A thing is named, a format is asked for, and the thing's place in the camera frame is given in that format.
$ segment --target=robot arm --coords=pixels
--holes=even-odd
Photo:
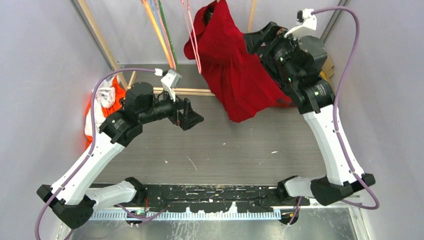
[[[121,100],[122,107],[106,117],[92,143],[94,150],[87,162],[49,205],[71,229],[79,228],[93,213],[104,208],[119,203],[140,205],[144,202],[146,189],[133,177],[108,187],[89,189],[106,165],[143,132],[144,124],[168,118],[185,131],[203,122],[204,118],[193,111],[190,100],[182,100],[172,90],[180,78],[180,74],[169,70],[161,80],[164,92],[158,97],[149,83],[135,83],[125,93],[125,100]],[[51,186],[42,185],[37,190],[38,196],[46,202],[88,154],[89,148],[58,181]]]
[[[297,26],[290,30],[270,22],[258,32],[245,34],[244,40],[247,51],[259,56],[262,66],[309,124],[325,163],[324,177],[289,177],[278,183],[277,194],[283,200],[298,196],[315,198],[326,206],[364,187],[351,172],[334,128],[335,94],[320,75],[327,53],[324,43],[309,35],[317,26],[312,12],[313,9],[299,11]],[[367,186],[375,184],[374,176],[364,173],[356,161],[341,123],[338,125],[355,173]]]

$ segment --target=cable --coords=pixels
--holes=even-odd
[[[167,45],[165,44],[165,41],[162,38],[161,31],[159,29],[158,24],[156,23],[155,16],[153,15],[152,9],[150,8],[150,5],[147,2],[147,0],[141,0],[141,2],[143,3],[143,6],[144,6],[144,8],[147,12],[147,15],[148,15],[150,21],[151,21],[151,24],[153,25],[153,29],[156,32],[157,38],[159,39],[160,45],[162,46],[162,49],[163,49],[165,56],[166,56],[166,59],[168,60],[169,67],[173,69],[174,66],[173,66],[173,62],[171,60],[170,53],[168,52]]]
[[[296,209],[294,209],[293,216],[291,216],[290,221],[288,221],[287,226],[290,228],[290,224],[292,224],[293,220],[296,217],[296,214],[298,214],[299,210],[301,209],[301,201],[303,196],[300,196],[297,200]]]
[[[181,0],[181,8],[182,8],[182,13],[184,14],[185,24],[187,25],[188,35],[190,36],[191,47],[193,48],[194,59],[197,64],[197,70],[199,74],[201,74],[202,66],[201,66],[200,57],[199,57],[198,41],[197,41],[195,26],[193,25],[192,14],[190,12],[189,0],[187,0],[187,11],[188,11],[188,17],[190,18],[191,29],[193,31],[193,37],[192,37],[192,34],[190,33],[190,27],[187,21],[186,11],[184,10],[184,0]]]
[[[117,206],[120,207],[122,210],[124,210],[131,218],[138,219],[138,220],[150,220],[151,221],[151,220],[155,219],[157,216],[161,215],[161,213],[163,213],[165,211],[165,208],[164,208],[153,216],[137,216],[135,214],[132,214],[130,211],[128,211],[128,209],[126,209],[121,204],[117,204]]]
[[[120,205],[120,204],[117,204],[117,206],[119,206],[119,207],[121,207],[126,213],[129,213],[129,215],[131,216],[131,215],[133,215],[132,213],[130,213],[125,207],[123,207],[122,205]],[[165,209],[162,209],[162,210],[160,210],[157,214],[155,214],[155,215],[153,215],[153,216],[150,216],[150,217],[147,217],[147,219],[140,219],[140,216],[135,216],[135,215],[133,215],[133,216],[131,216],[132,218],[135,218],[135,219],[139,219],[139,220],[145,220],[145,221],[143,221],[142,223],[139,223],[138,224],[138,226],[140,227],[140,226],[143,226],[143,225],[145,225],[145,224],[148,224],[148,223],[150,223],[154,218],[156,218],[157,216],[159,216],[161,213],[163,213],[165,211]],[[109,234],[107,234],[106,236],[86,236],[84,233],[81,233],[81,236],[79,236],[79,239],[81,239],[81,237],[82,236],[85,236],[85,237],[87,237],[88,239],[93,239],[93,240],[102,240],[102,239],[105,239],[105,238],[108,238],[108,237],[110,237],[112,234],[115,234],[115,233],[117,233],[117,232],[119,232],[119,231],[121,231],[122,229],[124,229],[124,228],[126,228],[127,226],[121,226],[121,227],[119,227],[118,229],[115,229],[114,231],[112,231],[111,233],[109,233]]]
[[[159,14],[158,11],[155,11],[155,2],[154,0],[148,0],[148,4],[150,6],[151,9],[151,13],[154,16],[154,22],[157,24],[157,26],[159,27],[159,32],[160,32],[160,36],[162,37],[162,39],[165,41],[165,32],[164,29],[161,28],[160,24],[160,20],[159,20]]]
[[[367,210],[376,210],[380,207],[380,202],[379,202],[377,196],[367,186],[367,184],[362,180],[362,178],[355,173],[355,168],[354,168],[352,161],[351,161],[351,159],[348,155],[348,151],[346,150],[346,146],[345,146],[345,143],[342,139],[342,135],[339,132],[339,123],[338,123],[338,119],[337,119],[337,110],[338,110],[338,106],[339,106],[339,99],[340,99],[340,92],[342,90],[342,85],[343,85],[343,82],[345,81],[346,73],[348,72],[348,70],[351,66],[352,59],[354,58],[354,55],[356,53],[357,46],[358,46],[359,33],[360,33],[359,19],[358,19],[358,16],[355,14],[355,12],[353,10],[351,10],[347,7],[344,7],[344,6],[326,7],[326,8],[320,9],[320,10],[313,11],[311,14],[315,15],[315,14],[320,14],[320,13],[323,13],[323,12],[334,11],[334,10],[342,10],[342,11],[346,11],[346,12],[350,13],[352,15],[352,17],[355,21],[355,25],[356,25],[355,40],[353,42],[353,47],[352,47],[352,50],[350,52],[349,59],[347,60],[346,66],[344,67],[343,74],[341,75],[340,82],[339,82],[338,88],[337,88],[337,92],[335,94],[334,107],[333,107],[333,112],[332,112],[332,118],[333,118],[333,122],[334,122],[334,130],[335,130],[335,133],[337,134],[338,142],[340,143],[341,150],[343,151],[343,155],[346,158],[346,162],[347,162],[347,165],[349,165],[351,173],[357,179],[357,181],[363,186],[363,188],[369,193],[369,195],[372,197],[372,199],[375,202],[375,206],[364,206],[364,205],[362,205],[362,203],[354,203],[354,202],[350,202],[350,201],[347,201],[347,200],[341,200],[341,201],[343,203],[350,204],[350,205],[358,207],[358,208],[367,209]]]
[[[88,150],[87,155],[85,156],[84,160],[76,167],[76,169],[69,175],[69,177],[60,185],[60,187],[51,195],[51,197],[45,202],[44,206],[42,207],[40,213],[38,214],[37,220],[35,222],[35,239],[41,240],[40,237],[40,223],[41,219],[43,218],[44,213],[46,212],[46,209],[49,207],[50,203],[55,199],[55,197],[65,188],[65,186],[71,181],[71,179],[78,173],[78,171],[86,164],[90,156],[92,155],[94,151],[94,146],[96,145],[96,124],[95,124],[95,118],[94,118],[94,102],[96,99],[96,92],[99,89],[100,84],[104,80],[106,80],[108,77],[117,74],[122,73],[125,71],[141,71],[141,72],[148,72],[148,73],[154,73],[154,69],[146,69],[146,68],[138,68],[138,67],[131,67],[131,68],[122,68],[115,71],[110,72],[106,76],[104,76],[98,83],[95,85],[93,93],[91,95],[91,105],[90,105],[90,115],[91,115],[91,131],[92,131],[92,142],[90,145],[90,149]],[[71,237],[72,231],[64,240],[68,240],[69,237]]]

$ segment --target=red shirt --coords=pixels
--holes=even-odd
[[[214,10],[206,25],[204,15],[208,7]],[[292,102],[262,67],[259,57],[248,54],[243,33],[234,24],[225,0],[202,7],[193,25],[201,74],[230,120],[239,123],[252,118],[279,99]],[[190,39],[184,46],[184,54],[190,60],[195,59]]]

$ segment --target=pink string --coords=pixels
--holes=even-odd
[[[186,15],[186,11],[184,10],[184,0],[181,0],[181,8],[182,8],[182,13],[184,14],[184,19],[185,19],[185,24],[187,25],[187,29],[188,29],[188,35],[190,36],[190,42],[191,42],[191,47],[193,48],[193,52],[194,52],[194,59],[196,61],[197,64],[197,70],[199,72],[199,74],[202,73],[202,66],[200,64],[200,57],[199,57],[199,48],[198,48],[198,40],[196,37],[196,31],[195,31],[195,26],[193,25],[193,18],[192,18],[192,14],[190,12],[190,5],[189,5],[189,0],[187,1],[187,11],[188,11],[188,17],[190,18],[190,23],[191,23],[191,29],[193,29],[193,38],[194,38],[194,43],[193,43],[193,38],[192,35],[190,33],[190,26],[187,20],[187,15]]]

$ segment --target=stainless steel floor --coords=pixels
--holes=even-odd
[[[88,221],[73,240],[357,240],[348,208],[303,209],[288,228],[278,220]]]
[[[193,65],[182,65],[179,87],[207,88],[196,71]],[[151,73],[138,74],[137,81],[160,87],[160,78]],[[188,98],[204,122],[188,131],[167,119],[146,124],[96,182],[136,177],[151,184],[276,185],[292,175],[325,174],[314,135],[297,109],[268,108],[252,119],[233,123],[216,98]]]

